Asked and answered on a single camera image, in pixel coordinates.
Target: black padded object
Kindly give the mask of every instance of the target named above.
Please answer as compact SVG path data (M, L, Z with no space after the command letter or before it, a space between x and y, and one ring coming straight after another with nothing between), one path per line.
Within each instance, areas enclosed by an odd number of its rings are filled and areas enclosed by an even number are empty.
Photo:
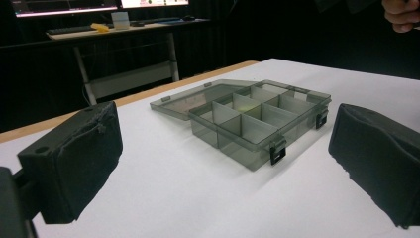
M420 134L374 111L342 104L330 154L404 228L420 225Z
M102 188L123 151L114 102L84 109L19 153L46 224L69 223Z

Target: white tabletop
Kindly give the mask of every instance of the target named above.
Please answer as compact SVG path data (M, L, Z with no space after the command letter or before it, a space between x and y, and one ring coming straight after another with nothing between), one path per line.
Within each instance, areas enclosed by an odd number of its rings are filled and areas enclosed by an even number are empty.
M328 122L287 147L276 166L251 172L193 136L189 122L150 102L216 79L269 79L331 94ZM35 225L45 237L420 237L404 230L328 153L341 103L420 131L420 80L269 59L118 108L124 151L77 221ZM0 166L47 131L0 144Z

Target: computer monitor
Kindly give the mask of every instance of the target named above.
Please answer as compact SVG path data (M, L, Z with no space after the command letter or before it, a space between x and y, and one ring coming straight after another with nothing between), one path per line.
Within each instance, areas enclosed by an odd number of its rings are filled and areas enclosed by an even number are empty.
M115 11L116 0L10 0L18 18Z
M120 0L121 9L187 6L188 0Z

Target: keyboard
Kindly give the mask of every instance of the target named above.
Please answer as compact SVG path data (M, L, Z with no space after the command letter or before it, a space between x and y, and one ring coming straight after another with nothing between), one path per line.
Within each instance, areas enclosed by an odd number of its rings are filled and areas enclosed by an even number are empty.
M179 21L180 18L178 17L170 17L170 18L154 18L154 19L147 19L141 21L133 21L133 22L142 22L144 24L153 24L153 23L164 23L164 22L172 22L172 21ZM114 28L113 24L104 24L109 28ZM89 31L96 31L92 29L90 26L80 26L80 27L69 27L69 28L58 28L58 29L51 29L47 30L49 35L61 35L61 34L69 34L69 33L79 33L79 32L89 32Z
M114 28L113 24L104 24L104 25L106 25L109 28ZM47 33L49 35L61 35L61 34L69 34L69 33L89 32L89 31L96 31L96 30L91 28L90 26L80 26L80 27L51 29L51 30L47 30Z

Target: plastic organizer box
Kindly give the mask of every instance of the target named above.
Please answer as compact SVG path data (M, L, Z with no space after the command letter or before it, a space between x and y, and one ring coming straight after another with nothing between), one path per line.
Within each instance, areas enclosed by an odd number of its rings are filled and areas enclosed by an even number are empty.
M251 171L327 121L331 96L271 80L219 79L151 103L191 121L192 133Z

